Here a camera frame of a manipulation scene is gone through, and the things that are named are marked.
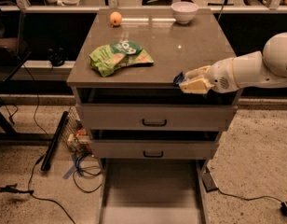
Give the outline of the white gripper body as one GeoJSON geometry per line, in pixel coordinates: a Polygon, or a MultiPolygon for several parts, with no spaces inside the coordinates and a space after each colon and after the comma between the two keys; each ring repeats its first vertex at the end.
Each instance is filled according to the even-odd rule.
{"type": "Polygon", "coordinates": [[[210,66],[205,74],[205,79],[211,90],[227,93],[239,89],[234,77],[233,62],[233,58],[228,58],[210,66]]]}

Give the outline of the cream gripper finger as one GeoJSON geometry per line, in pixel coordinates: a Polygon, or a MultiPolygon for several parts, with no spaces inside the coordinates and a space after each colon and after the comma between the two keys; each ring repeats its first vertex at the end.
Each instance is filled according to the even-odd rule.
{"type": "Polygon", "coordinates": [[[210,69],[209,65],[201,66],[200,68],[186,72],[184,76],[187,79],[205,78],[205,75],[207,74],[209,69],[210,69]]]}
{"type": "Polygon", "coordinates": [[[206,78],[198,78],[184,81],[179,87],[184,93],[206,94],[213,84],[206,78]]]}

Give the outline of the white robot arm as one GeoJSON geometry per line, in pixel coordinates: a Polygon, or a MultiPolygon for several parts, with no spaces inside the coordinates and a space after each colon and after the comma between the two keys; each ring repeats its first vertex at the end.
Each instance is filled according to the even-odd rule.
{"type": "Polygon", "coordinates": [[[231,57],[180,73],[173,80],[184,93],[206,94],[242,88],[287,88],[287,33],[272,36],[263,51],[231,57]]]}

